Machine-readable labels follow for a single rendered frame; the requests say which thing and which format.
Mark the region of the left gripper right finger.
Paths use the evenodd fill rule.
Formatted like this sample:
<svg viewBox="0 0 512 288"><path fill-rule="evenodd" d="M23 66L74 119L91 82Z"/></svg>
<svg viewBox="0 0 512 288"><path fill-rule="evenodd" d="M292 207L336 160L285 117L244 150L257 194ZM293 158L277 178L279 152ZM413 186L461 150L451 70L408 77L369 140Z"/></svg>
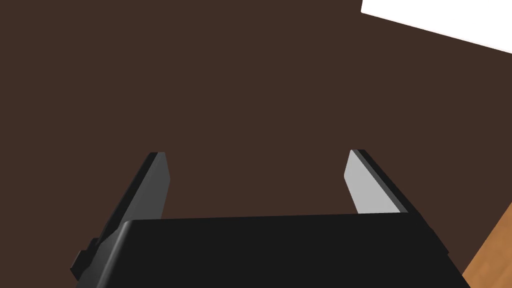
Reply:
<svg viewBox="0 0 512 288"><path fill-rule="evenodd" d="M343 177L359 214L407 213L400 193L364 149L351 149Z"/></svg>

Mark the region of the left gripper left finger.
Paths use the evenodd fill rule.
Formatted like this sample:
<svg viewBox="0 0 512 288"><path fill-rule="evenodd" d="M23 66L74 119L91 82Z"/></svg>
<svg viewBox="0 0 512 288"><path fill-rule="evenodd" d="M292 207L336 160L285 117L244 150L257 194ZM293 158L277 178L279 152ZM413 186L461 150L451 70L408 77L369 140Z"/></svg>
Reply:
<svg viewBox="0 0 512 288"><path fill-rule="evenodd" d="M106 222L96 244L100 245L125 222L161 219L169 186L166 153L149 153Z"/></svg>

